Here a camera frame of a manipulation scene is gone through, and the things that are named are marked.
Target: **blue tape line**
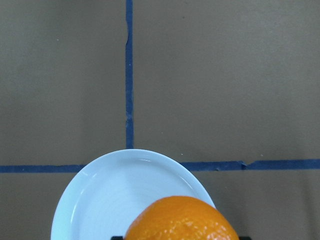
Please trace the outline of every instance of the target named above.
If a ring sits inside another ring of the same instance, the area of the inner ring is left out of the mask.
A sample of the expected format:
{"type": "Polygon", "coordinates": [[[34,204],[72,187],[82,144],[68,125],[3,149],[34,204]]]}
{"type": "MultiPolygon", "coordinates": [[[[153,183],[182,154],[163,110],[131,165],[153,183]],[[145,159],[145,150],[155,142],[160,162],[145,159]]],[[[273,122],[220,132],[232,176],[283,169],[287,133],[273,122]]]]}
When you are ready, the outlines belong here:
{"type": "Polygon", "coordinates": [[[0,173],[78,173],[86,165],[9,165],[0,166],[0,173]]]}
{"type": "MultiPolygon", "coordinates": [[[[320,159],[259,160],[246,165],[243,161],[182,162],[189,171],[254,171],[320,169],[320,159]]],[[[0,173],[77,173],[86,165],[0,165],[0,173]]]]}
{"type": "Polygon", "coordinates": [[[134,148],[134,100],[133,100],[133,1],[126,0],[125,19],[128,37],[125,44],[125,144],[134,148]]]}
{"type": "Polygon", "coordinates": [[[258,160],[250,164],[245,164],[243,161],[182,162],[181,164],[189,171],[320,169],[320,159],[258,160]]]}

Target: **orange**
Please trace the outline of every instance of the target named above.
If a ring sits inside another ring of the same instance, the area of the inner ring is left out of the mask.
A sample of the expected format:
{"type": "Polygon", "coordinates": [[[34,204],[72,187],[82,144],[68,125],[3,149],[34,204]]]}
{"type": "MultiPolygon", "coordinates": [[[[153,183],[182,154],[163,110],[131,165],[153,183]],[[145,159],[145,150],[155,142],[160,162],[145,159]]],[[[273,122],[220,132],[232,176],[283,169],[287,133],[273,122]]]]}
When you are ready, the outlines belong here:
{"type": "Polygon", "coordinates": [[[148,206],[124,240],[239,240],[214,207],[190,196],[169,196],[148,206]]]}

